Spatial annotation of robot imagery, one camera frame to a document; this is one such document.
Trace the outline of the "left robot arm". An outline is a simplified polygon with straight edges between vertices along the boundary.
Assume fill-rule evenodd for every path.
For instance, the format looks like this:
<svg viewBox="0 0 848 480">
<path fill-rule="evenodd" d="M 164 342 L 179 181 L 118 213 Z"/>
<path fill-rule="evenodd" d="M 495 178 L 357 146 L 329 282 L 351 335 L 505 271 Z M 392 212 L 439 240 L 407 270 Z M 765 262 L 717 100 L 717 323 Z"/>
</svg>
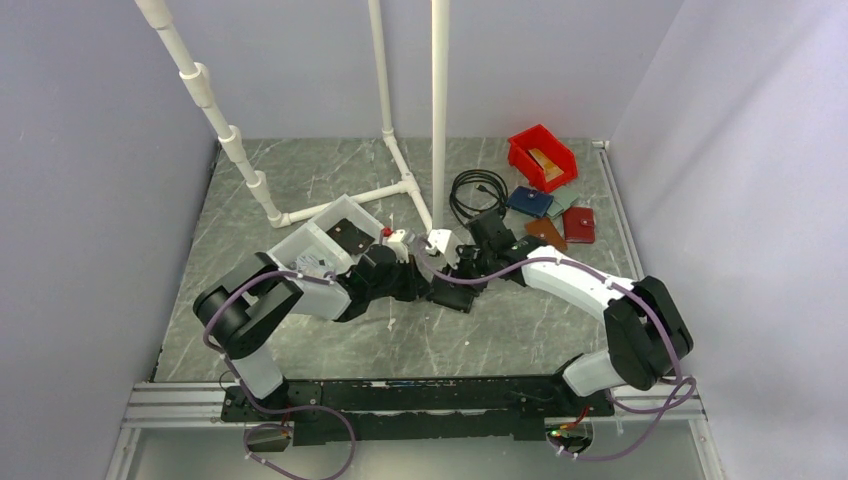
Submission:
<svg viewBox="0 0 848 480">
<path fill-rule="evenodd" d="M 343 272 L 322 267 L 316 274 L 282 267 L 270 254 L 257 252 L 203 291 L 192 311 L 204 327 L 204 343 L 245 385 L 248 407 L 272 420 L 286 409 L 289 383 L 267 341 L 287 316 L 347 322 L 377 299 L 413 302 L 429 290 L 415 261 L 387 246 L 368 247 Z"/>
</svg>

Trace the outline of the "black leather card holder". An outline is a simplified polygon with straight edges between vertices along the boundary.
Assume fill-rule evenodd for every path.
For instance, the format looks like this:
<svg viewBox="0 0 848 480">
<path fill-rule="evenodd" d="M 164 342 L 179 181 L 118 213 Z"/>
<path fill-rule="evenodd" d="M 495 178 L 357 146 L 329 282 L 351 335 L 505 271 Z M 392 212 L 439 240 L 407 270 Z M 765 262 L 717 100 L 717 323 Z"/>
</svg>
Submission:
<svg viewBox="0 0 848 480">
<path fill-rule="evenodd" d="M 433 277 L 426 299 L 444 308 L 468 314 L 480 292 L 472 286 L 455 284 Z"/>
</svg>

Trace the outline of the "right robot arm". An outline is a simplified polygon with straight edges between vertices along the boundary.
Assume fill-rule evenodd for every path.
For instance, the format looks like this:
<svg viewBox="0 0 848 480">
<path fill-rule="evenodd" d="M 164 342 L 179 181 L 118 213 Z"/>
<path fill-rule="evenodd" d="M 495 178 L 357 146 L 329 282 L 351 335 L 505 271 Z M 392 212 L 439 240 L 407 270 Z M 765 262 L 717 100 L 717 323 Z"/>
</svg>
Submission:
<svg viewBox="0 0 848 480">
<path fill-rule="evenodd" d="M 495 212 L 468 223 L 472 244 L 462 245 L 450 230 L 433 230 L 427 252 L 440 254 L 444 276 L 456 285 L 478 287 L 509 279 L 575 306 L 604 328 L 607 346 L 569 360 L 562 381 L 551 388 L 557 411 L 574 415 L 591 394 L 619 386 L 648 390 L 661 378 L 679 375 L 693 338 L 666 285 L 646 276 L 632 280 L 604 273 L 563 253 L 542 234 L 517 238 Z"/>
</svg>

